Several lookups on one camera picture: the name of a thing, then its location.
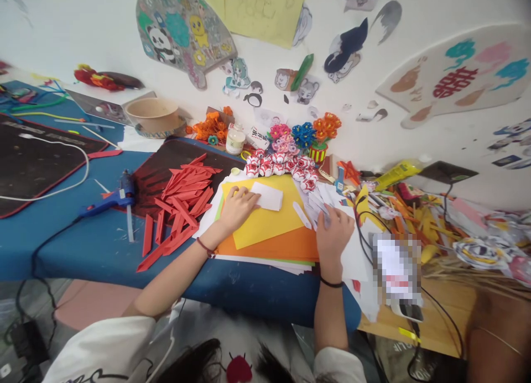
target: dark hair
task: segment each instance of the dark hair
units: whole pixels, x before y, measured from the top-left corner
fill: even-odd
[[[217,383],[221,377],[221,343],[210,339],[190,348],[156,379],[157,383]],[[288,369],[260,343],[260,356],[255,371],[270,383],[295,383]],[[330,375],[319,376],[317,383],[337,383]]]

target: small box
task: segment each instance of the small box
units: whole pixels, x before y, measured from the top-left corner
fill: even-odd
[[[126,105],[139,98],[157,96],[148,88],[138,90],[126,88],[111,92],[81,82],[65,85],[64,88],[86,114],[133,127],[137,122],[127,116]]]

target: person's right hand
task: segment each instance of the person's right hand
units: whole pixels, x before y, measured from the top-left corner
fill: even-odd
[[[319,213],[317,224],[317,251],[321,264],[321,276],[328,282],[341,282],[343,267],[341,254],[343,253],[352,233],[355,221],[345,212],[325,205],[330,214],[330,226],[325,227],[325,215]]]
[[[260,208],[256,204],[259,199],[260,194],[249,192],[245,187],[234,186],[231,188],[219,220],[227,230],[227,235],[240,228],[251,213]]]

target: white wall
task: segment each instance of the white wall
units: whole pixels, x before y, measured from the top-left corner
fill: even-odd
[[[203,120],[207,106],[230,105],[244,125],[253,120],[252,107],[240,99],[228,98],[221,87],[221,70],[207,74],[208,89],[198,91],[187,74],[174,70],[144,55],[135,20],[136,0],[24,0],[29,9],[31,27],[15,5],[0,0],[0,59],[12,65],[74,80],[79,63],[96,70],[123,72],[140,78],[157,95],[171,97],[195,119]],[[506,153],[488,155],[487,147],[496,139],[492,133],[505,125],[530,117],[531,90],[512,104],[480,111],[435,117],[422,127],[406,130],[400,121],[406,113],[385,101],[374,89],[412,55],[438,41],[487,24],[531,22],[531,0],[398,0],[403,6],[402,21],[381,46],[377,25],[365,42],[361,63],[339,84],[333,84],[322,65],[332,39],[369,18],[369,25],[379,9],[389,0],[379,0],[369,12],[343,13],[344,0],[306,0],[314,19],[306,40],[292,50],[285,50],[256,39],[234,35],[239,55],[249,67],[251,80],[264,85],[268,108],[289,117],[290,124],[306,119],[307,106],[283,102],[283,92],[274,85],[277,68],[297,69],[304,56],[315,54],[310,74],[321,77],[322,86],[311,105],[321,112],[338,114],[344,124],[331,143],[331,151],[350,159],[360,169],[374,169],[428,153],[434,160],[476,170],[480,174],[454,188],[454,195],[492,207],[521,209],[531,207],[527,186],[531,168],[515,171],[492,165],[505,155],[521,156],[523,147],[512,144]],[[381,122],[356,122],[358,111],[371,99],[389,110]],[[349,113],[341,111],[352,104]],[[446,191],[447,186],[416,178],[429,191]]]

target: blue table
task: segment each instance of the blue table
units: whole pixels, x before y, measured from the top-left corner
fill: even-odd
[[[10,89],[31,87],[21,82],[4,85]],[[41,102],[50,102],[56,97],[47,95]],[[87,118],[73,101],[33,111]],[[45,116],[22,118],[61,130],[77,130],[86,137],[96,138],[80,125],[57,123]],[[122,140],[121,125],[95,117],[90,117],[90,121],[115,126],[115,129],[105,129],[103,135],[113,143]],[[149,153],[125,151],[119,156],[92,160],[89,178],[79,187],[36,201],[14,216],[0,220],[0,280],[14,281],[30,277],[33,250],[71,223],[81,206],[101,198],[102,190],[92,179],[97,179],[112,191],[117,188],[124,169],[135,171],[149,156]],[[82,167],[72,174],[53,191],[80,181],[84,169]],[[134,218],[134,228],[138,229],[136,241],[129,243],[126,216],[122,212],[109,210],[84,219],[42,248],[38,274],[50,278],[83,279],[143,288],[193,242],[188,240],[173,255],[159,259],[148,271],[137,274],[136,268],[142,261],[144,220]],[[295,276],[259,264],[208,260],[184,297],[230,311],[312,327],[318,290],[317,276]],[[352,331],[357,329],[360,322],[360,308],[345,287],[343,297],[347,329]]]

